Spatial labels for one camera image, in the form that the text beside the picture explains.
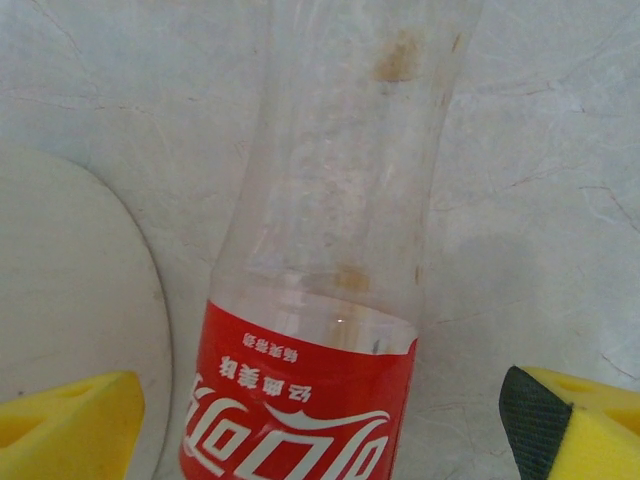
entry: brown stain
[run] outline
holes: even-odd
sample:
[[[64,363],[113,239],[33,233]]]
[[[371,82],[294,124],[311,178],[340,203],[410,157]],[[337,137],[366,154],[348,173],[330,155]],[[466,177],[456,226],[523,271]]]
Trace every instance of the brown stain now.
[[[416,35],[400,30],[397,38],[385,45],[383,56],[373,69],[378,82],[408,82],[416,77],[420,47]]]
[[[370,287],[369,276],[362,269],[351,265],[339,265],[333,283],[336,288],[351,293],[364,293]],[[359,317],[356,305],[342,304],[329,331],[329,346],[353,351],[360,334]]]
[[[335,273],[333,284],[343,290],[352,293],[364,293],[369,291],[369,276],[360,268],[350,265],[340,265]]]
[[[451,47],[451,53],[455,53],[455,51],[461,45],[460,40],[462,40],[462,33],[456,35],[456,39],[453,41],[453,47]]]

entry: label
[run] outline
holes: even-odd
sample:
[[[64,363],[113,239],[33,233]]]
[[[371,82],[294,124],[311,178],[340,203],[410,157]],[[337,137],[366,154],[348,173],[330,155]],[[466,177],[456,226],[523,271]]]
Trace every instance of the label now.
[[[180,463],[188,480],[389,480],[416,342],[366,355],[209,303]]]

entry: coca-cola bottle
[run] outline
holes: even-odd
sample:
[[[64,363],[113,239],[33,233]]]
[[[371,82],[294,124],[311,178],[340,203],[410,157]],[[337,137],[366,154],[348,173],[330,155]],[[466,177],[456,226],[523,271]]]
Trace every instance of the coca-cola bottle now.
[[[272,0],[212,273],[188,480],[391,478],[438,138],[481,0]]]

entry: white board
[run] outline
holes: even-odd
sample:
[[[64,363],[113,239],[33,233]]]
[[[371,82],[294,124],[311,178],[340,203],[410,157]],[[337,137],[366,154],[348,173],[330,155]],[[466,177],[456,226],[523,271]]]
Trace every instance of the white board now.
[[[171,342],[149,249],[116,196],[65,160],[0,142],[0,402],[112,370],[146,413],[128,477],[150,479],[171,398]]]

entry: white marble surface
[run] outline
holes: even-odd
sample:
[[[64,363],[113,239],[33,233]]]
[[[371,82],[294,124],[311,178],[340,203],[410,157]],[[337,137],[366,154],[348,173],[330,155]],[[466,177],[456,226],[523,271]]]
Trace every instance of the white marble surface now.
[[[262,8],[0,2],[0,136],[96,173],[159,265],[176,354],[159,480],[180,478],[208,272],[251,142]],[[442,138],[396,478],[515,480],[497,415],[513,363],[640,389],[639,47],[638,0],[487,2]]]

